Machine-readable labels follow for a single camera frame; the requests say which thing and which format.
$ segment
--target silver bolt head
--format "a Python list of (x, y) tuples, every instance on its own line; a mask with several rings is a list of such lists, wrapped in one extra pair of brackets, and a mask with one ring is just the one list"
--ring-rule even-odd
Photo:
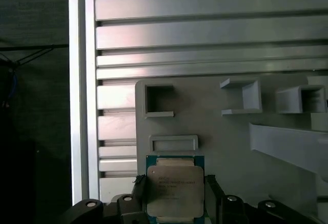
[(237, 201), (237, 198), (235, 196), (229, 196), (228, 200), (231, 202)]
[(273, 202), (266, 202), (265, 206), (269, 207), (269, 208), (274, 208), (276, 207), (276, 205)]

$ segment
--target black cable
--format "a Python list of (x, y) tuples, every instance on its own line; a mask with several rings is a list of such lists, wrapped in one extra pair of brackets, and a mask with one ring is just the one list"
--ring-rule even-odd
[(11, 60), (5, 54), (3, 54), (3, 53), (0, 52), (0, 55), (3, 56), (5, 59), (7, 59), (8, 61), (11, 62)]
[(45, 51), (45, 52), (43, 52), (42, 54), (40, 54), (40, 55), (38, 55), (38, 56), (36, 56), (36, 57), (30, 59), (30, 60), (27, 60), (26, 62), (24, 62), (24, 63), (22, 63), (22, 64), (20, 63), (20, 64), (19, 64), (19, 67), (20, 67), (20, 66), (23, 66), (23, 65), (25, 65), (25, 64), (28, 64), (29, 62), (31, 62), (31, 61), (33, 61), (33, 60), (35, 60), (35, 59), (37, 59), (37, 58), (39, 58), (39, 57), (41, 57), (41, 56), (47, 54), (48, 52), (51, 52), (52, 50), (53, 50), (53, 49), (49, 49), (48, 51)]
[(34, 56), (34, 55), (36, 55), (36, 54), (38, 54), (38, 53), (40, 53), (40, 52), (43, 52), (43, 51), (44, 51), (44, 49), (39, 50), (39, 51), (37, 51), (37, 52), (34, 52), (34, 53), (30, 54), (30, 55), (27, 55), (27, 56), (25, 56), (25, 57), (23, 57), (23, 58), (17, 60), (16, 62), (19, 63), (20, 61), (25, 60), (25, 59), (27, 59), (27, 58), (29, 58), (29, 57), (32, 57), (32, 56)]
[(0, 47), (0, 51), (25, 51), (25, 50), (47, 50), (47, 49), (58, 49), (67, 48), (68, 44), (61, 45), (43, 45), (43, 46), (18, 46), (18, 47)]

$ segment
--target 3d-printed holder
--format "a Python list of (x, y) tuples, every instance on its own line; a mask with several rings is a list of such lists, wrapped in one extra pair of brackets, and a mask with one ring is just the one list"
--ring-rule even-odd
[(276, 91), (277, 112), (281, 114), (327, 112), (324, 86), (301, 85)]
[(262, 113), (260, 82), (256, 78), (231, 77), (220, 83), (220, 88), (240, 89), (243, 107), (222, 110), (222, 115)]

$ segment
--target square slot holder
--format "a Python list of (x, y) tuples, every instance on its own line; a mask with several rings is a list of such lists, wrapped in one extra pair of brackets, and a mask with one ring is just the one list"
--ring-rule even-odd
[(277, 112), (280, 114), (327, 112), (322, 85), (302, 85), (276, 91)]
[(160, 98), (161, 93), (173, 92), (172, 84), (146, 84), (144, 85), (143, 114), (148, 117), (174, 117), (173, 111), (162, 111), (156, 105), (156, 99)]
[(222, 110), (222, 115), (262, 113), (260, 82), (256, 78), (231, 77), (220, 83), (221, 89), (237, 88), (242, 93), (243, 107)]

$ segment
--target black metal bar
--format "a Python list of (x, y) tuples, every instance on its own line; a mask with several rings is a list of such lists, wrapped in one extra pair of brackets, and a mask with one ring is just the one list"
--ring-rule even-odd
[(68, 44), (61, 45), (43, 45), (43, 46), (14, 46), (14, 47), (0, 47), (0, 51), (25, 51), (25, 50), (41, 50), (41, 49), (58, 49), (67, 48)]

